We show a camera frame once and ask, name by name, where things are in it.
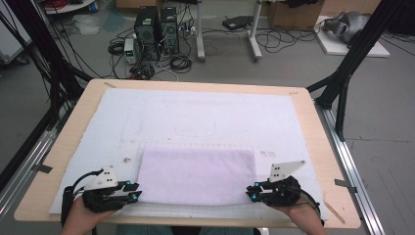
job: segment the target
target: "cardboard box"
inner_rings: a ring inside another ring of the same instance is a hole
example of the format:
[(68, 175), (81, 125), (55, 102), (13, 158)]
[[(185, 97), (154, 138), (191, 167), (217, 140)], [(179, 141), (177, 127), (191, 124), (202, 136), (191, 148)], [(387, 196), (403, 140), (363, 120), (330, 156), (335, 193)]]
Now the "cardboard box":
[(305, 4), (297, 8), (274, 2), (268, 11), (269, 25), (281, 26), (284, 29), (314, 30), (324, 2), (325, 0), (319, 0), (316, 4)]
[(269, 6), (271, 6), (270, 2), (263, 1), (262, 6), (260, 8), (260, 16), (268, 16)]
[(162, 0), (116, 0), (117, 8), (138, 9), (142, 6), (158, 6), (161, 7)]
[(372, 14), (381, 0), (326, 0), (321, 10), (322, 16), (335, 17), (341, 12), (356, 11), (360, 14)]

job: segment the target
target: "white sheet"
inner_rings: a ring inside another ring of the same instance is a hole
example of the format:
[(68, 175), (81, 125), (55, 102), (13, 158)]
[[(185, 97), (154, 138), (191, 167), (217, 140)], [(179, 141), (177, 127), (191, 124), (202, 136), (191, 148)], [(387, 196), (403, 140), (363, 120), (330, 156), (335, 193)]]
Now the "white sheet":
[(249, 150), (146, 147), (138, 175), (139, 202), (182, 206), (249, 204), (254, 183)]
[[(113, 88), (103, 95), (85, 130), (50, 213), (61, 212), (65, 187), (86, 172), (112, 166), (118, 180), (137, 179), (144, 150), (149, 146), (253, 151), (255, 181), (266, 180), (272, 164), (306, 161), (293, 176), (301, 188), (323, 202), (290, 96)], [(90, 180), (86, 178), (79, 186)], [(124, 207), (122, 214), (264, 219), (278, 216), (261, 204), (186, 207), (139, 203)]]

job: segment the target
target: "table leg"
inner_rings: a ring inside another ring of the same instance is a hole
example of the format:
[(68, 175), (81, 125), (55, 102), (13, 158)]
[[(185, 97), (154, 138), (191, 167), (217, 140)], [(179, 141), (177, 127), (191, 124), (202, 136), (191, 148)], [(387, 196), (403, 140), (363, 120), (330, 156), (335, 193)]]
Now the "table leg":
[(204, 39), (202, 37), (202, 12), (201, 12), (202, 0), (198, 0), (198, 29), (196, 35), (196, 46), (198, 48), (198, 60), (205, 62), (205, 47)]
[(251, 46), (254, 50), (254, 61), (257, 62), (259, 59), (262, 58), (262, 54), (260, 53), (258, 43), (256, 42), (256, 27), (258, 25), (258, 19), (260, 14), (260, 9), (262, 7), (262, 0), (256, 0), (256, 6), (254, 10), (254, 21), (253, 21), (253, 28), (248, 30), (248, 39), (251, 42)]

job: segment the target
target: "black metal leg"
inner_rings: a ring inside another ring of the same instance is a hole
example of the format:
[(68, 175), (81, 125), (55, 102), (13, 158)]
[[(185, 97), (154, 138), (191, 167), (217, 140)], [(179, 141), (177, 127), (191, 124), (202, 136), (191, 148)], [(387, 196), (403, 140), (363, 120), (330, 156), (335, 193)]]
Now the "black metal leg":
[[(49, 75), (48, 81), (51, 85), (58, 85), (58, 88), (56, 89), (59, 90), (60, 97), (69, 99), (79, 98), (82, 94), (83, 88), (77, 82), (72, 68), (66, 66), (65, 57), (63, 56), (58, 45), (55, 43), (55, 40), (52, 38), (45, 22), (39, 16), (32, 2), (26, 0), (6, 0), (6, 2), (15, 14), (16, 18), (21, 22), (33, 43), (39, 49), (39, 53), (48, 63), (47, 66), (49, 68), (44, 68), (42, 66), (37, 67), (42, 75)], [(54, 74), (56, 76), (52, 76), (50, 74), (50, 71), (48, 70), (50, 68), (55, 70)]]
[(316, 105), (323, 109), (331, 109), (335, 99), (341, 95), (336, 119), (336, 131), (343, 141), (348, 82), (404, 2), (405, 0), (381, 1), (369, 22), (355, 39), (339, 68), (331, 76), (307, 87), (309, 92), (313, 92), (322, 86), (326, 86), (321, 96), (315, 100)]

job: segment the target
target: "wooden table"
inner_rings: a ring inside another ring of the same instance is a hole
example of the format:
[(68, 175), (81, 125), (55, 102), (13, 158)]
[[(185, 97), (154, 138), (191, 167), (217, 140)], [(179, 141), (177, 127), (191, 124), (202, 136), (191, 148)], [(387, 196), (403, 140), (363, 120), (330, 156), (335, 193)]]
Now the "wooden table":
[[(89, 82), (82, 97), (69, 117), (44, 164), (53, 168), (50, 173), (38, 172), (15, 212), (16, 220), (59, 221), (60, 216), (49, 214), (52, 202), (80, 138), (93, 117), (101, 97), (107, 89), (130, 88), (146, 90), (182, 90), (205, 92), (232, 92), (291, 96), (295, 105), (304, 141), (322, 189), (324, 204), (328, 208), (329, 228), (357, 228), (360, 219), (354, 203), (345, 187), (335, 185), (335, 179), (343, 180), (338, 163), (314, 108), (313, 101), (304, 88), (273, 87), (233, 84), (135, 81), (94, 79)], [(114, 216), (105, 220), (114, 223), (241, 226), (241, 227), (293, 227), (290, 221), (277, 219), (217, 219), (175, 217)]]

